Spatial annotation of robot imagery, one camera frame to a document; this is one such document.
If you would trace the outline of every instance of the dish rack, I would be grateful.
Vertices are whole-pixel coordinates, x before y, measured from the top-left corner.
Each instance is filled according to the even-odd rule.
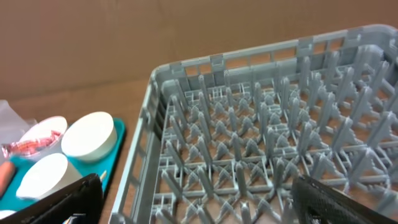
[[[370,25],[157,67],[109,222],[293,223],[300,174],[394,216],[397,37]]]

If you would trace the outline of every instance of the gray plastic basket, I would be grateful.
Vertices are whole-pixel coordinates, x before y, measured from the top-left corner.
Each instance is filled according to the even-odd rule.
[[[299,174],[392,215],[397,37],[371,25],[159,66],[109,222],[293,223]]]

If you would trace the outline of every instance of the dishwasher rack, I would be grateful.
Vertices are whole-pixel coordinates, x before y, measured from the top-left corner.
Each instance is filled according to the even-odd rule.
[[[300,174],[394,215],[397,37],[370,25],[159,66],[109,222],[293,223]]]

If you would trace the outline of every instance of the orange object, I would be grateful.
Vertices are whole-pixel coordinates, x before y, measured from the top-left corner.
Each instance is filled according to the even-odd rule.
[[[5,193],[12,177],[14,176],[16,167],[12,162],[6,161],[0,166],[0,197]]]

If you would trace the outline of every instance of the blue tray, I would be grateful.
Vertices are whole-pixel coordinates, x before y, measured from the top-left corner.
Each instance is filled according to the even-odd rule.
[[[106,171],[106,177],[102,181],[103,192],[106,192],[109,183],[109,176],[113,173],[114,164],[116,162],[116,159],[118,158],[118,152],[121,148],[124,134],[126,132],[126,127],[121,119],[114,118],[113,122],[116,128],[116,132],[118,134],[118,140],[116,141],[116,144],[113,147],[112,151],[104,159],[95,163],[87,164],[68,157],[69,161],[76,167],[76,169],[81,173],[82,176],[86,176],[92,173],[101,175],[104,171]],[[11,158],[11,161],[16,165],[17,172],[12,179],[12,182],[8,186],[6,193],[0,199],[0,210],[19,211],[36,202],[35,200],[21,200],[16,197],[16,192],[19,185],[21,184],[22,178],[25,176],[26,172],[33,166],[34,162],[18,157]]]

